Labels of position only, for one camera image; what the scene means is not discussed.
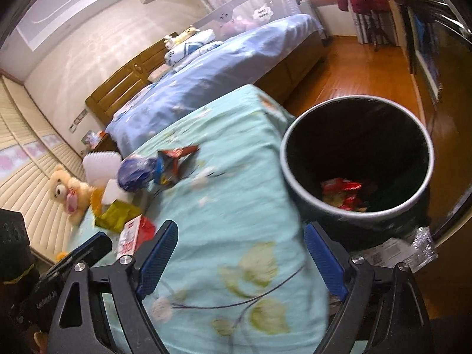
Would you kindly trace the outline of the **person's left hand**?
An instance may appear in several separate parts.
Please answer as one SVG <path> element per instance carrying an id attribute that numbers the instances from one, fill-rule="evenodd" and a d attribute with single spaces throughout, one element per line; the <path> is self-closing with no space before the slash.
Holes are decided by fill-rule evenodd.
<path id="1" fill-rule="evenodd" d="M 38 347 L 39 354 L 46 354 L 47 353 L 47 346 L 48 346 L 48 334 L 44 332 L 35 332 L 34 333 L 34 341 Z"/>

